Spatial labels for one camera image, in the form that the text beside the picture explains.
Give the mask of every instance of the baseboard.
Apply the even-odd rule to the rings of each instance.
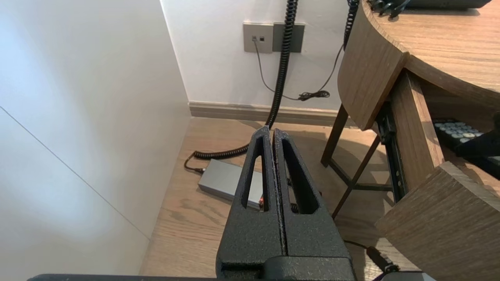
[[[241,105],[217,102],[190,101],[189,109],[193,117],[263,121],[268,118],[270,106]],[[276,122],[332,126],[338,110],[284,107],[279,109]]]

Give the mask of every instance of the curved wooden desk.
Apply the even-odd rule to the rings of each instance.
[[[432,124],[456,118],[493,129],[500,0],[461,12],[405,11],[393,21],[360,1],[338,74],[342,106],[321,162],[332,165],[348,115],[370,129],[390,100],[409,193],[377,228],[437,281],[500,280],[500,182],[441,147]]]
[[[389,20],[361,0],[338,92],[362,130],[371,128],[403,69],[472,102],[500,108],[500,1],[478,10],[425,13],[405,11]]]

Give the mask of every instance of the white wall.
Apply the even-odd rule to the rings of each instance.
[[[242,24],[283,22],[286,0],[161,1],[190,102],[271,105],[273,93],[261,82],[257,55],[243,51]],[[305,34],[302,53],[290,58],[285,95],[315,92],[326,81],[343,42],[347,9],[345,0],[299,0],[296,22],[306,24]],[[261,55],[271,88],[279,57]],[[338,109],[337,72],[326,90],[328,99],[283,99],[282,105]]]
[[[159,0],[0,0],[0,278],[138,273],[187,103]]]

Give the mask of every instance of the wooden floor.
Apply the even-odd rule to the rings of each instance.
[[[184,138],[151,242],[144,258],[141,275],[176,277],[215,277],[215,257],[230,210],[230,201],[208,195],[198,188],[200,176],[184,170],[185,159],[194,151],[233,149],[246,144],[261,122],[194,117]],[[333,211],[346,185],[331,168],[320,164],[331,127],[277,123],[274,126],[293,137],[316,187]],[[371,130],[351,126],[342,133],[333,157],[351,175],[375,137]],[[243,165],[244,156],[228,159]],[[192,160],[193,167],[206,167],[207,161]],[[387,159],[380,146],[369,162],[361,183],[389,182]],[[335,220],[344,239],[375,246],[403,270],[416,270],[404,256],[377,231],[374,223],[393,204],[390,192],[355,190]],[[358,280],[370,281],[380,270],[365,256],[362,248],[348,244]]]

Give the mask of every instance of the black coiled cable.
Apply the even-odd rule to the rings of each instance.
[[[354,19],[356,18],[356,13],[358,12],[360,0],[347,0],[347,5],[349,6],[349,12],[347,13],[347,21],[345,22],[344,51],[346,50],[347,42],[349,41],[349,36],[351,35],[351,30],[353,29]]]
[[[287,78],[288,63],[290,60],[290,45],[292,41],[292,31],[294,30],[295,16],[297,14],[297,4],[299,0],[288,0],[286,4],[286,16],[284,20],[284,31],[283,31],[283,41],[281,42],[281,57],[279,58],[279,68],[278,75],[276,79],[276,87],[274,89],[274,98],[272,100],[271,111],[267,117],[265,124],[272,127],[276,117],[278,115],[278,110],[280,109],[280,103],[283,97],[283,89],[285,88],[285,79]],[[231,150],[220,151],[220,152],[201,152],[195,151],[192,156],[198,159],[226,159],[236,156],[243,155],[247,153],[249,148],[248,144],[242,147],[238,147]],[[200,172],[198,168],[188,167],[186,164],[190,158],[184,162],[184,167],[188,170],[195,172]]]

